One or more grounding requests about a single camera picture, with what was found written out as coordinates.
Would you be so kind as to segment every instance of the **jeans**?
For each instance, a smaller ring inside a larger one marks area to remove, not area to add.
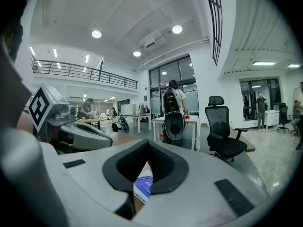
[[[264,128],[264,120],[265,120],[265,113],[260,113],[258,114],[258,129],[260,130],[261,127],[261,120],[262,120],[262,128]]]
[[[296,133],[298,133],[298,123],[300,122],[300,118],[295,118],[294,120],[292,120],[292,125],[293,125],[293,128],[294,128],[294,131]]]

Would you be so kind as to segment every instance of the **table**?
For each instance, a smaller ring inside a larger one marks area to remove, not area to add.
[[[100,121],[105,121],[107,119],[79,119],[80,122],[83,122],[83,123],[88,123],[88,124],[91,124],[91,123],[94,123],[94,122],[97,122],[98,124],[98,130],[100,130]]]
[[[136,119],[138,119],[138,134],[140,134],[140,118],[143,118],[143,117],[148,117],[148,122],[149,122],[149,129],[151,130],[151,120],[152,120],[152,117],[150,114],[140,114],[140,115],[135,115],[135,114],[123,114],[121,116],[124,116],[124,117],[133,117],[135,118],[135,121],[134,121],[134,126],[136,127]]]
[[[157,141],[156,135],[156,124],[157,123],[164,123],[165,117],[157,118],[153,120],[153,140]],[[196,115],[190,115],[189,119],[185,120],[185,123],[192,124],[192,142],[191,142],[191,150],[195,149],[195,141],[196,141],[196,148],[200,150],[200,122],[199,117]]]

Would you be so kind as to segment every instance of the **railing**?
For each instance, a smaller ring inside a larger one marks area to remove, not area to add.
[[[89,79],[138,89],[138,82],[135,80],[106,71],[60,61],[33,60],[32,70],[34,73]]]

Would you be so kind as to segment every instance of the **wooden table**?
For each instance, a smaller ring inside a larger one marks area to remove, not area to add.
[[[100,121],[105,121],[107,119],[79,119],[80,122],[83,122],[83,123],[88,123],[88,124],[91,124],[91,123],[94,123],[94,122],[97,122],[98,124],[98,130],[100,130]]]

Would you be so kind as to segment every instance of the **person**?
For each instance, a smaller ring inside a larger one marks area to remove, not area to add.
[[[118,116],[117,112],[113,112],[113,119],[112,119],[112,129],[114,132],[118,132],[118,130],[122,130],[122,123],[120,116]]]
[[[297,124],[300,122],[300,115],[301,115],[301,105],[299,104],[298,100],[294,101],[294,109],[293,109],[293,120],[292,125],[294,128],[294,134],[299,135],[299,129]]]
[[[171,80],[169,82],[169,87],[171,88],[173,94],[175,95],[178,107],[179,107],[179,111],[182,114],[182,116],[184,117],[185,114],[188,114],[188,110],[186,107],[186,102],[185,102],[185,98],[186,95],[184,94],[184,92],[182,92],[180,89],[178,89],[178,83],[176,80]],[[165,113],[164,110],[164,98],[162,98],[162,110],[163,113]],[[183,141],[183,137],[179,140],[172,140],[170,139],[167,134],[166,134],[166,130],[164,128],[164,124],[163,124],[163,139],[162,142],[163,143],[167,143],[170,145],[175,145],[175,146],[182,146],[182,141]]]
[[[77,117],[79,119],[82,118],[89,118],[90,111],[91,111],[91,105],[94,103],[94,100],[92,98],[88,98],[85,100],[85,103],[80,104],[80,107],[78,109]]]
[[[303,145],[303,81],[300,82],[300,89],[301,89],[301,94],[299,95],[299,103],[301,106],[301,115],[300,115],[300,122],[299,122],[299,131],[300,131],[300,142],[298,144],[298,146],[296,147],[296,149],[300,149],[301,146]]]
[[[108,107],[106,107],[105,114],[107,116],[107,120],[109,120],[109,109],[108,109]]]
[[[266,97],[262,95],[261,92],[258,92],[258,98],[256,100],[257,103],[257,115],[258,115],[258,130],[261,132],[261,129],[265,131],[264,129],[264,120],[265,120],[265,100],[267,100]]]

